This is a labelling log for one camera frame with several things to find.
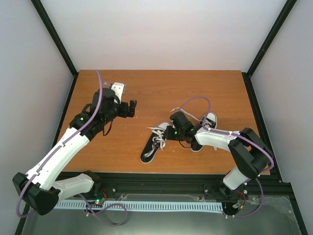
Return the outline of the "white lace of sneaker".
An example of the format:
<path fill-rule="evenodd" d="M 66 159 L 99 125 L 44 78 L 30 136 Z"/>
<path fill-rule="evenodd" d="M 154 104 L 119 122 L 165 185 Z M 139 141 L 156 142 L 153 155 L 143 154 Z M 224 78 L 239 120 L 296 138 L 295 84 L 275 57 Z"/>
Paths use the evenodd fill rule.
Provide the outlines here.
<path fill-rule="evenodd" d="M 205 127 L 209 127 L 209 128 L 216 128 L 217 124 L 218 124 L 218 119 L 217 116 L 214 112 L 210 112 L 207 117 L 205 117 L 205 114 L 202 116 L 201 119 L 196 118 L 194 115 L 192 115 L 191 113 L 181 109 L 181 112 L 185 113 L 186 115 L 192 117 L 193 119 L 195 119 L 196 121 L 199 122 L 200 125 L 202 125 L 203 121 L 205 122 Z M 190 149 L 193 152 L 200 152 L 203 149 L 202 145 L 199 145 L 198 143 L 191 143 L 190 144 Z"/>
<path fill-rule="evenodd" d="M 144 157 L 153 157 L 156 152 L 161 149 L 163 150 L 166 145 L 165 129 L 161 127 L 149 127 L 152 134 L 148 140 L 148 150 L 144 153 Z"/>

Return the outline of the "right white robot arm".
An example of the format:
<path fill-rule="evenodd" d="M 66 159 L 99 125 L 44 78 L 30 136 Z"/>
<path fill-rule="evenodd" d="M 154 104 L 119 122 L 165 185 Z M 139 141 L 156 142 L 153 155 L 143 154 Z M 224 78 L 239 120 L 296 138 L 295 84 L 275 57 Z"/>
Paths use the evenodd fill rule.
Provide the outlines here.
<path fill-rule="evenodd" d="M 206 125 L 206 117 L 194 126 L 181 111 L 172 114 L 170 120 L 172 126 L 165 130 L 166 139 L 184 141 L 194 151 L 212 146 L 231 153 L 236 166 L 219 183 L 218 192 L 223 198 L 231 198 L 243 183 L 274 167 L 272 152 L 250 128 L 219 130 Z"/>

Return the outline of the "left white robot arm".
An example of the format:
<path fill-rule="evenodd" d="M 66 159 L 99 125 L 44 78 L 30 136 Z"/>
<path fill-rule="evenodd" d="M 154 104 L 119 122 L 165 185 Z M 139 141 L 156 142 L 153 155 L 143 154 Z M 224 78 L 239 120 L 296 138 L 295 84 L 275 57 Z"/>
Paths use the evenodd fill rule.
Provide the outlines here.
<path fill-rule="evenodd" d="M 100 178 L 91 171 L 65 180 L 57 177 L 71 159 L 98 133 L 106 136 L 105 125 L 116 117 L 134 117 L 137 101 L 123 102 L 125 85 L 113 83 L 100 88 L 81 113 L 70 122 L 66 132 L 47 155 L 26 174 L 17 173 L 12 181 L 20 199 L 39 215 L 49 213 L 58 202 L 80 193 L 91 197 L 102 191 Z"/>

